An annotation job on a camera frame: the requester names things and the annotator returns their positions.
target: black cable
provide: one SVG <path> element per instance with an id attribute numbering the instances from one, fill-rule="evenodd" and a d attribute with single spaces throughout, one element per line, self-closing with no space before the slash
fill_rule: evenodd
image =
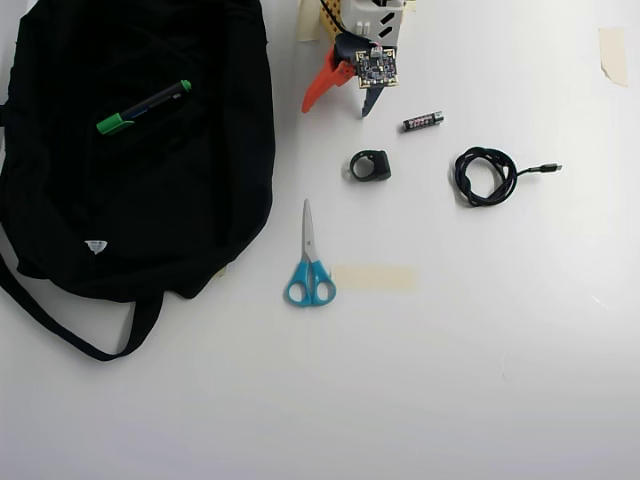
<path id="1" fill-rule="evenodd" d="M 481 197 L 471 191 L 471 180 L 467 177 L 467 168 L 474 160 L 484 159 L 498 172 L 502 179 L 502 184 L 488 197 Z M 518 177 L 526 173 L 550 173 L 562 169 L 562 165 L 551 163 L 540 167 L 533 167 L 518 172 L 516 164 L 511 158 L 499 150 L 491 148 L 474 147 L 456 160 L 455 179 L 462 194 L 467 197 L 469 203 L 474 207 L 493 207 L 504 202 L 516 189 Z"/>
<path id="2" fill-rule="evenodd" d="M 344 28 L 342 26 L 342 23 L 340 23 L 338 21 L 338 19 L 335 17 L 335 15 L 333 15 L 333 12 L 329 9 L 329 6 L 325 3 L 324 0 L 320 0 L 320 3 L 322 4 L 322 6 L 324 7 L 324 9 L 327 11 L 327 15 L 329 15 L 329 18 L 331 19 L 331 21 L 335 24 L 336 27 L 338 27 L 338 29 L 342 32 L 342 33 L 351 33 L 349 32 L 346 28 Z"/>

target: electronic component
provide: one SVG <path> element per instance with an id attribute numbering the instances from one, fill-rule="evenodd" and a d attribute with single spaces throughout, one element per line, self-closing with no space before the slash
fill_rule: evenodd
<path id="1" fill-rule="evenodd" d="M 422 115 L 421 117 L 405 120 L 403 123 L 404 131 L 410 132 L 412 130 L 420 130 L 421 128 L 433 127 L 434 125 L 440 125 L 444 122 L 444 115 L 442 112 L 430 113 L 429 115 Z"/>
<path id="2" fill-rule="evenodd" d="M 395 48 L 373 47 L 356 52 L 356 74 L 360 88 L 395 87 L 398 67 Z"/>

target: tape strip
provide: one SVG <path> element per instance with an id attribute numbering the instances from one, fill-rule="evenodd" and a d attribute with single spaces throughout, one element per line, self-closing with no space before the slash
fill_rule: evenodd
<path id="1" fill-rule="evenodd" d="M 622 28 L 600 29 L 600 61 L 602 71 L 609 80 L 621 87 L 629 86 Z"/>
<path id="2" fill-rule="evenodd" d="M 333 281 L 338 288 L 374 292 L 410 292 L 418 285 L 418 275 L 410 266 L 334 266 Z"/>
<path id="3" fill-rule="evenodd" d="M 320 2 L 319 0 L 298 0 L 298 33 L 299 42 L 318 40 L 320 35 Z"/>

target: yellow tape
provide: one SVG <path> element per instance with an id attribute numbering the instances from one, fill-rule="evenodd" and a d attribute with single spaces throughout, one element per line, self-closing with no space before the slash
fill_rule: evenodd
<path id="1" fill-rule="evenodd" d="M 376 292 L 409 292 L 418 286 L 418 275 L 410 266 L 335 266 L 331 269 L 338 288 Z"/>

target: white table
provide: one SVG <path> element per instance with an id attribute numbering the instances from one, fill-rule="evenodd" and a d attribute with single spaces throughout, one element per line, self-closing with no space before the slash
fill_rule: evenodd
<path id="1" fill-rule="evenodd" d="M 327 43 L 294 42 L 295 4 L 264 0 L 273 211 L 222 279 L 191 302 L 167 295 L 147 343 L 108 365 L 0 295 L 0 476 L 637 479 L 640 3 L 421 0 L 402 85 L 365 121 L 354 83 L 299 113 Z M 600 70 L 605 26 L 626 30 L 628 89 Z M 435 110 L 441 127 L 397 134 Z M 473 145 L 565 169 L 465 208 L 449 166 Z M 344 162 L 372 148 L 391 180 L 346 182 Z M 472 174 L 489 188 L 488 171 Z M 418 288 L 284 303 L 307 197 L 327 266 L 413 265 Z M 128 306 L 21 281 L 116 349 Z"/>

